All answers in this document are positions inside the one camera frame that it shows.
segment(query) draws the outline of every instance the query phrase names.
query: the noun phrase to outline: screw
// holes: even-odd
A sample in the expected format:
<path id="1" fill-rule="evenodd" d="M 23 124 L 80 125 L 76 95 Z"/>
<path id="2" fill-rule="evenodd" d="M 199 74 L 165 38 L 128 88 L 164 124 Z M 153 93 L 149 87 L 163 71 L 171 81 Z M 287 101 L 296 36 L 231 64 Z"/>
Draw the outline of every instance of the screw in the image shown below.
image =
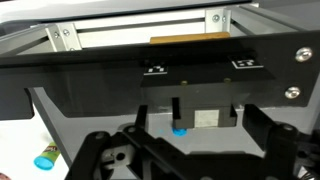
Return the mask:
<path id="1" fill-rule="evenodd" d="M 102 139 L 104 137 L 104 133 L 102 132 L 99 132 L 97 135 L 96 135 L 96 139 Z"/>
<path id="2" fill-rule="evenodd" d="M 211 177 L 208 177 L 208 176 L 204 176 L 202 177 L 200 180 L 213 180 Z"/>
<path id="3" fill-rule="evenodd" d="M 186 85 L 188 85 L 188 81 L 181 81 L 180 84 L 181 84 L 181 86 L 186 86 Z"/>
<path id="4" fill-rule="evenodd" d="M 56 39 L 58 39 L 58 38 L 60 37 L 60 34 L 57 33 L 57 32 L 54 32 L 54 37 L 55 37 Z"/>
<path id="5" fill-rule="evenodd" d="M 64 29 L 64 30 L 63 30 L 63 34 L 64 34 L 65 36 L 69 36 L 69 35 L 70 35 L 70 32 L 69 32 L 67 29 Z"/>
<path id="6" fill-rule="evenodd" d="M 278 180 L 278 178 L 273 177 L 273 176 L 268 176 L 268 177 L 266 177 L 266 180 Z"/>
<path id="7" fill-rule="evenodd" d="M 312 49 L 309 47 L 303 47 L 296 53 L 296 60 L 298 62 L 304 62 L 312 57 Z"/>
<path id="8" fill-rule="evenodd" d="M 213 22 L 218 22 L 220 20 L 220 16 L 218 15 L 218 14 L 216 14 L 216 15 L 214 15 L 213 17 L 212 17 L 212 21 Z"/>
<path id="9" fill-rule="evenodd" d="M 301 93 L 301 90 L 300 88 L 298 87 L 290 87 L 289 89 L 287 89 L 286 93 L 285 93 L 285 96 L 288 98 L 288 99 L 294 99 L 296 97 L 298 97 Z"/>
<path id="10" fill-rule="evenodd" d="M 284 128 L 285 130 L 287 130 L 287 131 L 292 131 L 292 130 L 293 130 L 293 127 L 290 126 L 290 125 L 288 125 L 288 124 L 283 125 L 283 128 Z"/>
<path id="11" fill-rule="evenodd" d="M 129 129 L 128 129 L 128 132 L 131 132 L 131 133 L 133 133 L 133 132 L 135 132 L 136 131 L 136 128 L 135 127 L 130 127 Z"/>

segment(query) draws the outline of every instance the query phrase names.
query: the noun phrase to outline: sticker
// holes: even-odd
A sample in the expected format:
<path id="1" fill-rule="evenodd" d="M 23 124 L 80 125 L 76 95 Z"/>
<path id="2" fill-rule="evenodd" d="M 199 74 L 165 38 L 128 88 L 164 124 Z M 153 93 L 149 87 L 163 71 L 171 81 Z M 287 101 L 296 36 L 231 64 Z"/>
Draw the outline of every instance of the sticker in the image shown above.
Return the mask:
<path id="1" fill-rule="evenodd" d="M 219 110 L 197 110 L 195 111 L 194 127 L 218 127 Z"/>
<path id="2" fill-rule="evenodd" d="M 257 61 L 253 59 L 237 60 L 231 62 L 236 69 L 263 68 L 261 64 L 259 64 Z"/>
<path id="3" fill-rule="evenodd" d="M 228 57 L 236 69 L 254 69 L 263 68 L 251 55 L 235 55 Z"/>
<path id="4" fill-rule="evenodd" d="M 146 68 L 144 75 L 150 76 L 150 75 L 163 75 L 168 74 L 168 67 L 165 66 L 153 66 L 150 68 Z"/>

